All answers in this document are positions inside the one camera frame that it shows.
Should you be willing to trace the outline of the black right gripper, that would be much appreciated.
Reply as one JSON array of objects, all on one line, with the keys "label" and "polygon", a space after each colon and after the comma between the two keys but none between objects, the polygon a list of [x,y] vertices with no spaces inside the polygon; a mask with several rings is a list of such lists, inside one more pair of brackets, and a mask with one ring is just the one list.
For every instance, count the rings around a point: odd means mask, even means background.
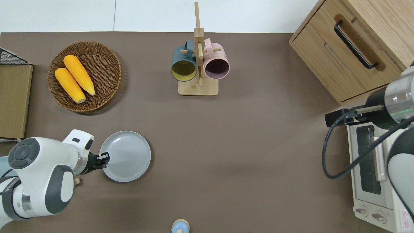
[{"label": "black right gripper", "polygon": [[353,118],[355,118],[356,110],[352,108],[342,108],[340,110],[325,114],[326,127],[330,128],[337,121],[337,119],[343,115],[347,115],[347,117],[339,121],[337,126],[351,125],[354,122]]}]

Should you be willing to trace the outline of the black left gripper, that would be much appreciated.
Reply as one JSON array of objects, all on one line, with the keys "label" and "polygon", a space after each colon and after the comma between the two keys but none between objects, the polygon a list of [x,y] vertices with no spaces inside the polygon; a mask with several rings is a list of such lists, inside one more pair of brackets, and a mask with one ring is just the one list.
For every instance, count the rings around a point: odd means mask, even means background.
[{"label": "black left gripper", "polygon": [[89,152],[87,157],[87,164],[82,171],[82,174],[87,174],[94,171],[95,165],[97,164],[97,169],[103,169],[107,167],[108,161],[110,160],[110,155],[108,152],[101,153],[100,155],[96,156],[92,152]]}]

